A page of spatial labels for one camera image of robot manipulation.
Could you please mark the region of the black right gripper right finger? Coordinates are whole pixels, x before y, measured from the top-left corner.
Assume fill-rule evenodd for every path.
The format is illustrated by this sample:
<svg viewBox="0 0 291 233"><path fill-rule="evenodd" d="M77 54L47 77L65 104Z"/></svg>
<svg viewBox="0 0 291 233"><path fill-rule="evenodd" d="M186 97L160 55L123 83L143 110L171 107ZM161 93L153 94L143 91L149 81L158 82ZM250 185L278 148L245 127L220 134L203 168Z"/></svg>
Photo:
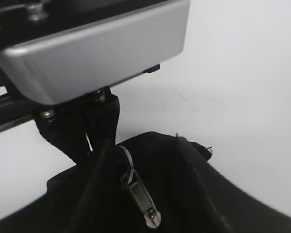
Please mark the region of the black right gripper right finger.
<svg viewBox="0 0 291 233"><path fill-rule="evenodd" d="M85 129L93 150L100 150L106 143L115 144L120 103L109 88L86 96L82 114Z"/></svg>

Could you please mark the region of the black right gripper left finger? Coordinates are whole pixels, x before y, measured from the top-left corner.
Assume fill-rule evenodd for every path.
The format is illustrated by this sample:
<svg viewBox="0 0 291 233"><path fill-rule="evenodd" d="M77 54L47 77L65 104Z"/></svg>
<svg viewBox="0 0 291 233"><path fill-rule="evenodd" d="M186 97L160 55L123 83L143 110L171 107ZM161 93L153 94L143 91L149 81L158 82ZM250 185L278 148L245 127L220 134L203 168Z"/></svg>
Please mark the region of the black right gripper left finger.
<svg viewBox="0 0 291 233"><path fill-rule="evenodd" d="M41 136L77 165L90 158L83 120L74 110L53 108L34 115Z"/></svg>

